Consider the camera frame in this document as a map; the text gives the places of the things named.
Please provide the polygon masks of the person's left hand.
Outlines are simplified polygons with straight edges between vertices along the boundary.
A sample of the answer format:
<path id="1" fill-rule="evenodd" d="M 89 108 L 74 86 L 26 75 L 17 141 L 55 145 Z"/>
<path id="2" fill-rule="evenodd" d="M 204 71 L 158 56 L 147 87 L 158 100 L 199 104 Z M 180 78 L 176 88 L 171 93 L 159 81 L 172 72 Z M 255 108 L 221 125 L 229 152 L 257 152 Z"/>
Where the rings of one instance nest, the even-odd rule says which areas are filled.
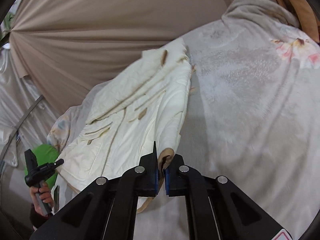
<path id="1" fill-rule="evenodd" d="M 38 214 L 47 217 L 49 213 L 51 213 L 54 201 L 48 184 L 45 181 L 42 181 L 40 182 L 40 185 L 40 187 L 30 187 L 30 196 L 35 211 Z"/>

